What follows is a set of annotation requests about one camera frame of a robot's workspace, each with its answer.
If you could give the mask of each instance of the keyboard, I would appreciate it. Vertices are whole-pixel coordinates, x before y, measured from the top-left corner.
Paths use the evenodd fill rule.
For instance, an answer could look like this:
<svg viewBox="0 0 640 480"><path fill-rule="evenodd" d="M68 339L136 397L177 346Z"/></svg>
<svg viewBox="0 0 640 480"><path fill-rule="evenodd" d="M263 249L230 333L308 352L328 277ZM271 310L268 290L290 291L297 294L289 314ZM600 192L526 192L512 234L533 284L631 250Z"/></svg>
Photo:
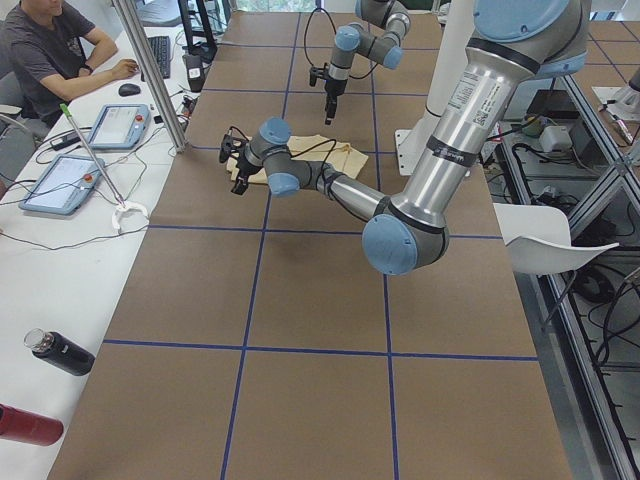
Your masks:
<svg viewBox="0 0 640 480"><path fill-rule="evenodd" d="M149 45L160 67L162 78L171 76L171 39L168 36L148 37Z"/></svg>

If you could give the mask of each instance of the man's arm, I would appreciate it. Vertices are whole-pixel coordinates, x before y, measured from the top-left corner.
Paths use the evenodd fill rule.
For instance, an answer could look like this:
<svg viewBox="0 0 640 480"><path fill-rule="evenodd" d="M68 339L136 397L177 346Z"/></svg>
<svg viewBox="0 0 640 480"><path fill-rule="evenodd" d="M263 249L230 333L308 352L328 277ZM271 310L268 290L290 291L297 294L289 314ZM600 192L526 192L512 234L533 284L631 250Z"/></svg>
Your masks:
<svg viewBox="0 0 640 480"><path fill-rule="evenodd" d="M118 51L118 47L111 37L97 27L87 33L84 39L94 45L93 52L86 61L86 64L93 70L109 60Z"/></svg>
<svg viewBox="0 0 640 480"><path fill-rule="evenodd" d="M60 74L49 75L40 80L40 83L58 97L70 102L86 93L93 92L98 88L111 83L114 80L124 80L133 77L138 71L138 64L135 60L124 59L118 64L100 73L66 80Z"/></svg>

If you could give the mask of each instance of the black water bottle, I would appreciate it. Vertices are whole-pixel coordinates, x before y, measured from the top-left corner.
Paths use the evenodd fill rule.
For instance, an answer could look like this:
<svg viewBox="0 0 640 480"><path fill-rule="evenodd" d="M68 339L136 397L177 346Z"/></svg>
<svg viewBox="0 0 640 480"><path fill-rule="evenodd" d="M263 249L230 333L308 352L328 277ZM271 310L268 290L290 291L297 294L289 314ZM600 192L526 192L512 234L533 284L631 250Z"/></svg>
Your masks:
<svg viewBox="0 0 640 480"><path fill-rule="evenodd" d="M76 376L89 373L95 360L91 353L58 332L34 328L25 335L24 344L31 349L34 357Z"/></svg>

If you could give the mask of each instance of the blue joint cap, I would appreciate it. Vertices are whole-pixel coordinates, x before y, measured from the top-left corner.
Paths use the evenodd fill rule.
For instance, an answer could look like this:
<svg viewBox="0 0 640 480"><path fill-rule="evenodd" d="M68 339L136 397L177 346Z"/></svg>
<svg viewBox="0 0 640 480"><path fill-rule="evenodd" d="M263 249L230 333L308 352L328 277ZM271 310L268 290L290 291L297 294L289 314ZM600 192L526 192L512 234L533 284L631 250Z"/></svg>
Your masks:
<svg viewBox="0 0 640 480"><path fill-rule="evenodd" d="M352 52L360 45L360 33L355 28L344 25L338 28L335 43L343 52Z"/></svg>
<svg viewBox="0 0 640 480"><path fill-rule="evenodd" d="M291 137L291 128L283 119L271 117L260 125L260 135L274 145L286 145Z"/></svg>
<svg viewBox="0 0 640 480"><path fill-rule="evenodd" d="M576 73L582 67L584 67L587 61L587 53L576 55L575 57L566 58L559 62L545 63L540 67L538 73L534 77L535 80L543 78L561 77L563 75L569 75Z"/></svg>
<svg viewBox="0 0 640 480"><path fill-rule="evenodd" d="M362 232L369 263L386 275L403 275L416 268L418 246L407 226L392 215L373 217Z"/></svg>
<svg viewBox="0 0 640 480"><path fill-rule="evenodd" d="M382 62L382 65L384 65L387 68L390 68L391 70L395 70L396 68L398 68L398 65L400 65L400 60L402 60L403 55L404 55L404 52L400 47L393 47L391 50L389 50L389 53L387 53L387 55L384 57L384 61Z"/></svg>
<svg viewBox="0 0 640 480"><path fill-rule="evenodd" d="M510 43L542 32L564 13L569 0L476 0L476 30L487 40Z"/></svg>
<svg viewBox="0 0 640 480"><path fill-rule="evenodd" d="M267 178L274 197L289 197L300 190L298 177L290 173L273 173Z"/></svg>

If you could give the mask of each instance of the white desk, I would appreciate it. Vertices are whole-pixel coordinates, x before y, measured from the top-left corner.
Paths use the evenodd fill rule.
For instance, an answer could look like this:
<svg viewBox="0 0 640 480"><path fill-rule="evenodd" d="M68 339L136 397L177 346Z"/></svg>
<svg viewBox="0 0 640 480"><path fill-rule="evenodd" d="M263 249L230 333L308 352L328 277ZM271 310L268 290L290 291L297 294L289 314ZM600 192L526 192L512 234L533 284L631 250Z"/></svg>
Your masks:
<svg viewBox="0 0 640 480"><path fill-rule="evenodd" d="M172 45L178 31L147 29L149 36L170 35ZM112 67L121 58L133 57L126 34L120 35L116 43L120 48L118 54L101 69ZM181 57L180 47L175 47L171 78L166 81L169 94L180 91L180 85L188 86ZM119 97L118 87L126 82L140 84L142 93ZM178 105L182 96L176 95L173 100ZM154 104L146 83L137 75L73 101L70 109L78 125L90 126L105 103ZM51 135L69 128L63 117ZM151 121L144 139L148 139L156 128ZM169 173L172 151L169 136L162 130L138 152L148 169L130 200L142 203L150 212ZM55 153L43 155L41 160L49 160ZM110 163L122 155L100 153L99 156ZM31 159L18 180L36 179L44 168ZM143 165L131 156L122 164L109 167L108 172L121 193L126 195L142 169ZM98 188L112 199L104 182L99 183ZM12 189L0 203L19 200L24 194L21 188ZM111 227L114 208L96 194L69 218L29 215L15 204L3 205L0 206L0 228L8 235L47 246L73 244L97 236L114 235ZM132 231L146 223L139 212L134 212L123 218L122 229ZM27 331L39 327L58 331L97 353L143 237L144 231L54 252L0 237L0 403L58 418L65 428L69 426L87 377L73 377L34 358L22 345L22 339ZM59 440L53 446L39 447L0 439L0 480L46 478L61 444L62 440Z"/></svg>

